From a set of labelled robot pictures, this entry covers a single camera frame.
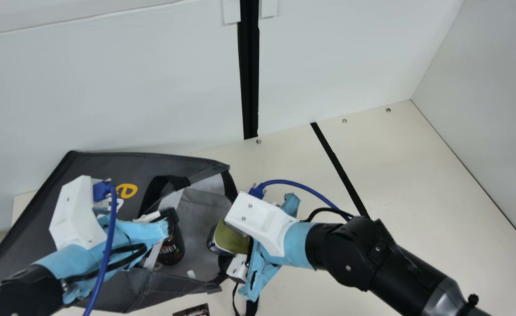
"white bracket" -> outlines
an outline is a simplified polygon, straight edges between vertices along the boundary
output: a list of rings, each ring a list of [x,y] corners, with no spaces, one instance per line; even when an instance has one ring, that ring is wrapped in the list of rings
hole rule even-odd
[[[246,266],[246,255],[236,254],[231,260],[226,274],[230,278],[236,280],[238,283],[246,282],[246,274],[248,273],[248,266]]]
[[[234,201],[225,223],[258,240],[274,257],[285,256],[283,243],[290,226],[298,222],[279,207],[241,191]]]
[[[260,0],[260,18],[278,15],[278,0]]]
[[[233,24],[240,22],[240,0],[222,0],[223,22]]]
[[[106,241],[106,233],[92,211],[95,204],[92,186],[100,181],[90,176],[79,176],[61,187],[49,225],[57,250],[69,244],[78,244],[89,250]]]

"white floor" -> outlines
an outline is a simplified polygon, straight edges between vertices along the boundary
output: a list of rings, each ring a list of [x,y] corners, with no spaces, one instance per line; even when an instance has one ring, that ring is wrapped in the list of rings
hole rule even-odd
[[[516,231],[410,101],[319,122],[372,218],[381,218],[395,240],[476,293],[490,314],[516,315]],[[196,152],[231,165],[239,190],[274,178],[295,180],[357,214],[310,126]],[[154,152],[165,148],[154,147]],[[266,200],[287,192],[301,199],[299,218],[322,205],[299,189],[268,187]],[[15,217],[29,194],[15,198]],[[337,217],[319,215],[317,221]],[[195,294],[132,313],[162,316],[207,302],[212,316],[233,315],[233,283],[223,292]],[[239,310],[244,310],[240,296]],[[58,315],[81,315],[82,309]],[[110,315],[93,312],[93,315]],[[258,316],[396,315],[371,293],[337,284],[326,272],[284,267],[266,286]]]

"yellow logo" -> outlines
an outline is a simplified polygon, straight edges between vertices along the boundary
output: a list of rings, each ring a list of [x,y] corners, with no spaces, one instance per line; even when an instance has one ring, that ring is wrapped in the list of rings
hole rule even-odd
[[[123,183],[116,187],[116,191],[118,192],[119,196],[123,199],[131,198],[137,193],[137,190],[137,186],[131,183]]]

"screw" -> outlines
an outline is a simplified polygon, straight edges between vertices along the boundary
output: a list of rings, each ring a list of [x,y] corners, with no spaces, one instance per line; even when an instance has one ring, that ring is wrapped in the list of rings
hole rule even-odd
[[[65,281],[61,281],[61,288],[63,289],[63,292],[67,292],[69,290],[69,284]]]

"blue connector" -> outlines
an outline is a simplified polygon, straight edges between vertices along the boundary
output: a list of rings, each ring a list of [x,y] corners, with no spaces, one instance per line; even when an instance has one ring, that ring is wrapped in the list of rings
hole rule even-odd
[[[106,181],[100,181],[92,186],[92,200],[100,202],[106,198],[108,193],[111,193],[112,184]]]
[[[262,186],[262,184],[259,184],[254,188],[251,188],[248,194],[262,200],[264,198],[264,186]]]

